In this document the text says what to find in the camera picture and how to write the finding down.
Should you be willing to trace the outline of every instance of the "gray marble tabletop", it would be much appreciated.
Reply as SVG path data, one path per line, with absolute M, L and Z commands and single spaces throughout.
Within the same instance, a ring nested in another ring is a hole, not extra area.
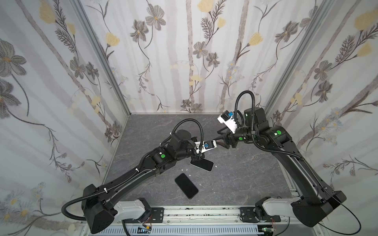
M 136 166 L 142 155 L 156 148 L 183 119 L 198 120 L 203 127 L 204 140 L 217 137 L 217 130 L 224 127 L 217 117 L 206 114 L 131 115 L 108 171 L 107 181 Z M 188 130 L 192 136 L 200 136 L 198 126 L 193 122 L 186 122 L 178 129 Z M 278 160 L 253 144 L 239 143 L 236 149 L 229 150 L 218 147 L 206 152 L 206 159 L 214 162 L 211 172 L 191 165 L 190 159 L 184 159 L 163 174 L 140 184 L 122 200 L 133 201 L 144 197 L 151 206 L 253 205 L 265 196 L 291 197 Z M 199 189 L 192 199 L 188 199 L 174 182 L 181 173 L 185 173 Z

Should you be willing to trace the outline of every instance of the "vent grille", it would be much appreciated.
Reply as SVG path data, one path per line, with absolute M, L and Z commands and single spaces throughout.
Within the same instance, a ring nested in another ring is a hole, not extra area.
M 137 233 L 140 226 L 127 226 L 131 235 L 251 235 L 258 232 L 257 225 L 153 225 L 151 233 Z M 109 226 L 95 236 L 125 236 L 122 226 Z

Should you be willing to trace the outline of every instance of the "gray flower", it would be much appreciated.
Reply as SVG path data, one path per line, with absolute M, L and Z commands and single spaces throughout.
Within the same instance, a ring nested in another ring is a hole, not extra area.
M 134 33 L 130 33 L 130 36 L 133 37 L 134 42 L 138 42 L 138 39 L 141 38 L 143 41 L 146 41 L 146 33 L 148 33 L 148 27 L 144 21 L 134 20 L 133 29 Z
M 315 6 L 313 9 L 311 9 L 311 10 L 309 11 L 309 13 L 308 13 L 308 16 L 309 16 L 309 17 L 307 17 L 307 18 L 303 18 L 302 21 L 301 21 L 301 23 L 299 24 L 299 27 L 302 27 L 302 28 L 303 28 L 303 27 L 308 26 L 308 25 L 310 24 L 312 18 L 314 17 L 315 12 L 316 12 L 317 9 L 318 9 L 318 6 Z
M 276 40 L 275 42 L 278 43 L 282 39 L 287 42 L 289 41 L 290 35 L 295 34 L 298 31 L 298 22 L 289 22 L 287 25 L 283 28 L 283 32 L 280 34 L 276 34 Z
M 217 61 L 217 58 L 218 58 L 218 56 L 217 56 L 217 53 L 216 53 L 216 52 L 214 52 L 214 53 L 212 53 L 212 52 L 209 53 L 209 54 L 208 54 L 208 57 L 206 58 L 206 61 L 209 62 L 208 66 L 211 66 L 211 65 L 214 64 L 214 67 L 217 67 L 218 64 L 220 63 L 220 61 Z
M 273 113 L 273 120 L 279 120 L 281 118 L 281 113 L 277 110 Z
M 192 104 L 192 102 L 189 101 L 189 99 L 186 99 L 186 100 L 183 100 L 183 104 L 181 105 L 181 107 L 182 108 L 190 107 L 191 104 Z
M 85 66 L 79 65 L 79 61 L 76 57 L 73 57 L 73 60 L 70 60 L 70 68 L 75 71 L 75 77 L 80 76 L 81 79 L 84 78 Z
M 193 108 L 192 108 L 192 111 L 194 113 L 200 113 L 200 112 L 202 112 L 202 104 L 198 104 L 198 103 L 194 104 Z
M 93 80 L 95 80 L 95 76 L 98 76 L 98 69 L 93 68 L 92 63 L 88 62 L 88 64 L 85 66 L 87 68 L 87 72 L 89 76 L 92 76 Z
M 118 136 L 121 133 L 121 126 L 117 123 L 117 121 L 114 121 L 113 124 L 113 132 L 115 136 Z
M 320 80 L 325 80 L 328 77 L 326 72 L 329 71 L 331 67 L 332 67 L 332 63 L 328 63 L 327 60 L 322 61 L 319 64 L 319 68 L 316 68 L 314 70 L 314 72 L 316 73 L 314 76 L 314 79 L 320 78 Z
M 152 4 L 148 4 L 147 12 L 148 14 L 151 15 L 151 16 L 146 16 L 147 25 L 149 26 L 155 25 L 155 29 L 157 30 L 161 30 L 160 25 L 166 25 L 165 20 L 162 19 L 162 17 L 164 16 L 164 11 L 160 6 L 155 5 L 155 8 L 154 8 Z
M 21 102 L 13 95 L 13 85 L 0 79 L 0 119 L 9 117 L 8 106 L 18 106 Z
M 204 49 L 205 47 L 205 41 L 203 41 L 202 43 L 196 42 L 194 45 L 195 51 L 193 52 L 193 54 L 197 54 L 197 58 L 201 58 L 202 55 L 206 56 L 208 54 L 208 51 Z
M 14 55 L 13 45 L 0 39 L 0 76 L 9 76 L 12 70 L 19 76 L 26 75 L 26 70 L 20 66 L 25 63 L 25 58 Z
M 108 138 L 108 143 L 110 143 L 110 141 L 112 140 L 112 135 L 113 135 L 112 129 L 106 128 L 105 137 Z
M 319 91 L 316 92 L 315 96 L 320 96 L 319 102 L 327 101 L 327 93 L 331 92 L 332 83 L 330 84 L 327 80 L 319 85 Z

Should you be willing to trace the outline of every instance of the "floral wallpaper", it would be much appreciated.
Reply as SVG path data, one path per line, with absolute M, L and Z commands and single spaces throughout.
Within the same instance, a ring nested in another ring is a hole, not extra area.
M 81 2 L 129 108 L 138 113 L 218 113 L 245 89 L 265 106 L 321 4 Z
M 1 232 L 78 235 L 60 208 L 102 183 L 127 116 L 69 2 L 2 1 L 0 21 Z
M 358 235 L 376 235 L 377 55 L 377 2 L 336 1 L 269 112 L 322 179 L 345 193 L 362 223 Z M 343 233 L 358 229 L 343 208 L 325 221 Z

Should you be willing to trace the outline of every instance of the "phone screen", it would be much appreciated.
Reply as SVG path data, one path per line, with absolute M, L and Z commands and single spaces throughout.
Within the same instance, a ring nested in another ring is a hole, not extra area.
M 191 161 L 190 164 L 195 165 L 201 169 L 211 171 L 212 167 L 214 166 L 214 162 L 207 160 L 207 159 L 201 159 L 197 161 Z
M 189 199 L 192 199 L 198 193 L 197 187 L 184 173 L 179 175 L 175 182 Z

